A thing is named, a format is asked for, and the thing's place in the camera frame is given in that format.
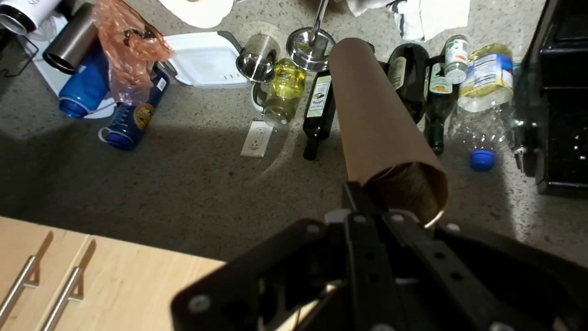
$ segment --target dark glass bottle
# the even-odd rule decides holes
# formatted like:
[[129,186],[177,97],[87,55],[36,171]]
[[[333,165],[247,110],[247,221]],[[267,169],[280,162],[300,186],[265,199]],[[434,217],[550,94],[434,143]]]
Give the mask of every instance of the dark glass bottle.
[[398,46],[388,61],[388,79],[416,123],[422,121],[429,94],[429,53],[420,44]]
[[444,154],[445,121],[456,107],[460,90],[445,77],[444,62],[442,55],[431,61],[429,97],[425,105],[425,136],[436,154]]
[[331,134],[335,116],[333,79],[330,72],[317,75],[313,94],[308,105],[304,130],[308,134],[308,147],[304,158],[315,160],[319,143]]

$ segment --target wooden cabinet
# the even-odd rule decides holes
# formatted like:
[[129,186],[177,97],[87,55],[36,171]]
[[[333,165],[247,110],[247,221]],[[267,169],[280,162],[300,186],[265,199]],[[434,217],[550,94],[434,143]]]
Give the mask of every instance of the wooden cabinet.
[[221,261],[94,237],[85,298],[69,301],[58,331],[172,331],[173,296]]
[[3,331],[36,329],[41,324],[89,235],[0,217],[0,300],[6,298],[30,256],[39,254],[49,233],[52,239],[39,259],[39,285],[25,285],[6,314]]

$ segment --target kitchen counter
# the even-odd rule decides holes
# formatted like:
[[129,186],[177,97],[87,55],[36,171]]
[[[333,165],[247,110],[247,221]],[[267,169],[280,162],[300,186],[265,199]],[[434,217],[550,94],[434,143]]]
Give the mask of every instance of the kitchen counter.
[[[157,0],[129,0],[164,35],[197,31]],[[282,42],[311,26],[319,2],[241,0],[218,28],[240,42],[275,24]],[[510,44],[523,59],[543,0],[513,4],[473,0],[467,29],[447,31],[425,46],[442,51],[455,33],[473,48]],[[352,16],[341,5],[328,13],[335,39],[370,40],[381,61],[401,42],[385,9]],[[98,142],[105,121],[71,121],[36,68],[0,81],[0,211],[43,224],[111,235],[212,257],[232,257],[300,217],[322,217],[341,206],[346,178],[339,130],[319,162],[302,158],[302,108],[278,127],[265,158],[245,158],[241,147],[252,119],[251,88],[190,88],[175,85],[135,153]],[[587,200],[539,197],[506,151],[491,175],[469,171],[462,147],[449,142],[444,164],[451,178],[445,222],[473,222],[517,237],[588,267]]]

